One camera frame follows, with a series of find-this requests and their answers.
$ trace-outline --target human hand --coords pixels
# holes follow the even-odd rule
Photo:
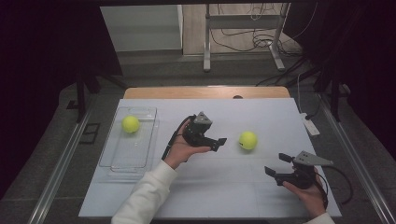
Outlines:
[[[187,161],[189,157],[195,153],[204,153],[210,151],[210,147],[192,147],[190,146],[186,140],[184,140],[182,134],[187,124],[190,123],[190,120],[184,122],[181,126],[180,130],[177,133],[175,138],[175,142],[169,150],[168,155],[163,160],[172,167],[174,170],[184,161]]]
[[[322,186],[318,175],[316,179],[318,183]],[[287,181],[283,182],[283,186],[291,192],[295,193],[299,197],[299,199],[303,201],[305,208],[306,210],[308,210],[309,216],[311,216],[311,218],[315,218],[326,213],[326,209],[323,204],[323,198],[317,186],[312,185],[308,189],[299,189]]]

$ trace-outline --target tennis ball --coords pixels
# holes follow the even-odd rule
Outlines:
[[[132,115],[128,115],[125,118],[123,118],[121,125],[122,125],[122,129],[126,133],[134,133],[139,129],[140,122],[139,119],[137,119],[136,117]]]
[[[243,132],[239,136],[239,145],[247,150],[253,149],[257,146],[257,136],[253,132]]]

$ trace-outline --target white table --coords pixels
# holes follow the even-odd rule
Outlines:
[[[266,175],[264,166],[291,173],[291,164],[278,159],[282,152],[297,156],[315,154],[297,106],[292,98],[278,99],[132,99],[121,106],[154,106],[160,122],[153,164],[157,164],[173,130],[187,116],[204,111],[213,121],[206,137],[227,137],[218,152],[193,155],[177,168],[179,176],[156,218],[278,218],[306,217],[298,198]],[[238,145],[239,134],[253,131],[256,148],[246,152]],[[103,167],[97,166],[81,217],[111,217],[128,198],[133,183],[104,183]],[[329,189],[328,212],[341,213]]]

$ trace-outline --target sleeve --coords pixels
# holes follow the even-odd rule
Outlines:
[[[334,224],[334,221],[330,217],[329,213],[323,213],[322,215],[315,217],[305,224]]]
[[[155,213],[166,200],[169,187],[177,177],[177,172],[164,161],[146,172],[134,186],[131,196],[111,219],[112,224],[150,223]]]

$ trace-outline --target clear plastic container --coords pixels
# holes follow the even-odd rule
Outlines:
[[[127,133],[121,127],[128,115],[139,119],[140,127]],[[151,169],[159,122],[155,107],[119,107],[108,133],[99,166],[108,168],[108,181],[137,180]]]

